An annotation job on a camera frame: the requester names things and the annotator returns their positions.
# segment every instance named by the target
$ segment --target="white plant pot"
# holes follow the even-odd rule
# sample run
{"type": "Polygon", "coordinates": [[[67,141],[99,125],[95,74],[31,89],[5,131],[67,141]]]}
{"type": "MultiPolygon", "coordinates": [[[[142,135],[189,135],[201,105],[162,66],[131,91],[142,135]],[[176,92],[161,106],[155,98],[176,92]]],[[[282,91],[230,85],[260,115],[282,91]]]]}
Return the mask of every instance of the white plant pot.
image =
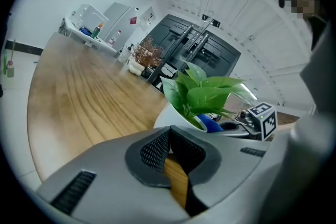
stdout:
{"type": "Polygon", "coordinates": [[[183,118],[169,103],[169,105],[167,105],[156,118],[154,128],[176,125],[207,132],[207,127],[205,124],[197,116],[194,119],[200,124],[200,126],[202,126],[203,130],[197,128],[195,125],[191,124],[189,121],[183,118]]]}
{"type": "Polygon", "coordinates": [[[145,67],[142,66],[141,64],[137,63],[136,61],[134,60],[131,60],[129,65],[128,65],[128,68],[130,70],[130,72],[132,74],[135,74],[137,76],[140,76],[142,71],[145,70],[145,67]]]}

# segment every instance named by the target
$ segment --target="broom handle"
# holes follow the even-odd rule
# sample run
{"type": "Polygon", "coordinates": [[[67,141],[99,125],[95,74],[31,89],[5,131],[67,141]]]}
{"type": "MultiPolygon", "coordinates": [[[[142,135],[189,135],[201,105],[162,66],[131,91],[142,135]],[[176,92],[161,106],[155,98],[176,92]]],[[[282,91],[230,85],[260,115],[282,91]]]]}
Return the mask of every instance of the broom handle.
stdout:
{"type": "Polygon", "coordinates": [[[14,54],[14,48],[15,48],[15,39],[14,39],[14,41],[13,41],[13,48],[12,48],[12,56],[10,57],[11,59],[11,62],[13,61],[13,54],[14,54]]]}

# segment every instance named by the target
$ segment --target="tile floor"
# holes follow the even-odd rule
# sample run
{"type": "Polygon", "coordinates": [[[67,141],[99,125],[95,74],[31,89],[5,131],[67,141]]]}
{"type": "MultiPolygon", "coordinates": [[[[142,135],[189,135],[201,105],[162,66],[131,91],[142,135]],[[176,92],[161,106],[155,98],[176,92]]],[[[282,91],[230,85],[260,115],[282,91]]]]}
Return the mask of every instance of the tile floor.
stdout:
{"type": "MultiPolygon", "coordinates": [[[[7,59],[11,51],[7,50],[7,59]]],[[[22,184],[36,190],[41,181],[30,153],[27,134],[27,103],[31,79],[39,56],[14,52],[15,74],[1,73],[4,95],[0,98],[0,142],[14,175],[22,184]]]]}

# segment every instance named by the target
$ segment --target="wooden table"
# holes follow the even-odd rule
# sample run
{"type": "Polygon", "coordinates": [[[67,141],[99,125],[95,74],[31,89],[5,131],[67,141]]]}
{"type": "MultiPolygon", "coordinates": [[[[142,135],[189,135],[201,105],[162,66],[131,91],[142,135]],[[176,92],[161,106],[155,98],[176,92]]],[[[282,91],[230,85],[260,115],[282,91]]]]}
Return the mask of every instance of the wooden table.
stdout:
{"type": "MultiPolygon", "coordinates": [[[[167,104],[113,56],[58,33],[50,38],[34,72],[27,112],[30,150],[42,181],[97,143],[151,129],[167,104]]],[[[172,157],[164,173],[184,206],[187,176],[172,157]]]]}

